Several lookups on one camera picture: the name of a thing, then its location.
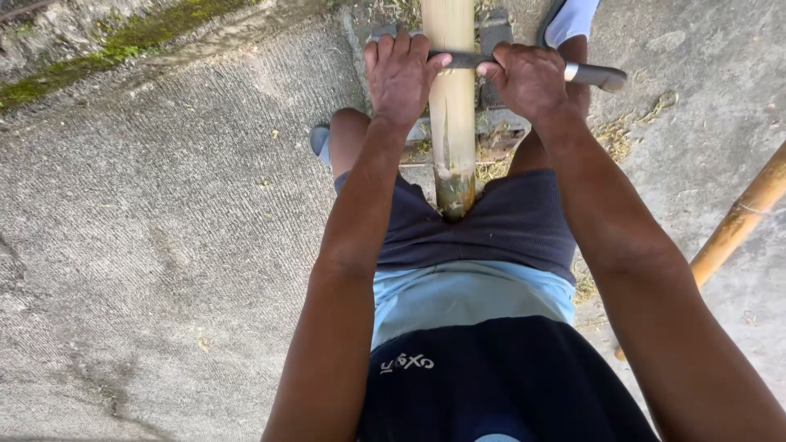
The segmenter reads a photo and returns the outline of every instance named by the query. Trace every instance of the hand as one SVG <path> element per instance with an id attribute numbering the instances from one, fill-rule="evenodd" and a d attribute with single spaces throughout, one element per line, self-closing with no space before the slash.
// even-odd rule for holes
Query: hand
<path id="1" fill-rule="evenodd" d="M 426 108 L 434 79 L 450 63 L 448 53 L 427 61 L 430 45 L 425 35 L 410 38 L 409 32 L 400 31 L 395 40 L 386 34 L 363 50 L 376 118 L 385 119 L 396 130 L 409 133 Z"/>
<path id="2" fill-rule="evenodd" d="M 491 80 L 517 115 L 535 125 L 540 116 L 568 103 L 565 62 L 554 49 L 501 42 L 493 55 L 497 63 L 481 63 L 477 72 Z"/>

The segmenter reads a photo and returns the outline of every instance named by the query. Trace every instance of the knife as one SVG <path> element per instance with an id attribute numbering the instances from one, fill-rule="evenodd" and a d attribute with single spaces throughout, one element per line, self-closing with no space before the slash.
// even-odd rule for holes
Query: knife
<path id="1" fill-rule="evenodd" d="M 496 62 L 493 55 L 459 50 L 429 50 L 428 58 L 438 53 L 449 53 L 453 56 L 453 60 L 445 66 L 446 69 L 474 69 L 484 61 Z M 589 84 L 615 93 L 623 89 L 627 80 L 628 75 L 616 68 L 565 62 L 565 81 L 569 83 Z"/>

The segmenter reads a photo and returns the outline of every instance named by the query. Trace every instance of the light blue shirt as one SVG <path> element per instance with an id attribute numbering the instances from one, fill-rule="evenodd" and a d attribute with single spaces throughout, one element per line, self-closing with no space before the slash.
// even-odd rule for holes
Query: light blue shirt
<path id="1" fill-rule="evenodd" d="M 374 275 L 374 349 L 414 330 L 541 315 L 573 325 L 575 289 L 547 271 L 500 261 L 453 261 Z"/>

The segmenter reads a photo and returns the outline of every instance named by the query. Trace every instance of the dark navy shorts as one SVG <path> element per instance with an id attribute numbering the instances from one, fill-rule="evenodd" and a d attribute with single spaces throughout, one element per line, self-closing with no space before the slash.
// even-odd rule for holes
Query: dark navy shorts
<path id="1" fill-rule="evenodd" d="M 336 192 L 348 173 L 336 179 Z M 575 285 L 571 273 L 575 250 L 551 169 L 489 181 L 472 210 L 455 224 L 446 222 L 426 201 L 420 186 L 399 175 L 376 268 L 394 271 L 457 260 L 504 261 L 550 271 Z"/>

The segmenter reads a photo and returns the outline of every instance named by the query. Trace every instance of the concrete ground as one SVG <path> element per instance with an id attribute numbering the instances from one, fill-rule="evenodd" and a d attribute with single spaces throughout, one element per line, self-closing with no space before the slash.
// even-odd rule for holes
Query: concrete ground
<path id="1" fill-rule="evenodd" d="M 546 7 L 510 0 L 520 41 Z M 258 440 L 333 200 L 307 131 L 365 108 L 349 21 L 0 134 L 5 440 Z M 622 166 L 688 258 L 786 138 L 783 23 L 777 0 L 601 3 L 590 61 L 632 79 L 590 124 L 679 93 Z M 785 227 L 781 203 L 703 289 L 782 403 Z M 577 326 L 641 402 L 598 298 Z"/>

